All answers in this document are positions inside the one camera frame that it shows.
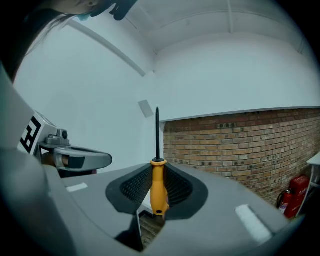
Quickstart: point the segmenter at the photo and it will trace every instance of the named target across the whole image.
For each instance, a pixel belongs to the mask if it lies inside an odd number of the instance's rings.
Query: white ceiling
[[[253,33],[283,40],[302,51],[304,37],[273,0],[138,0],[127,19],[157,53],[190,38]]]

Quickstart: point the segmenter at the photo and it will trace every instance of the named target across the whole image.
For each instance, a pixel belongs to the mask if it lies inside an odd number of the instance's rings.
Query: white wall
[[[142,79],[66,26],[25,58],[14,86],[32,108],[68,130],[73,145],[110,153],[113,163],[104,171],[112,171],[145,163],[145,117],[135,98]]]
[[[249,34],[215,34],[172,45],[157,56],[160,120],[320,106],[320,77],[289,44]]]

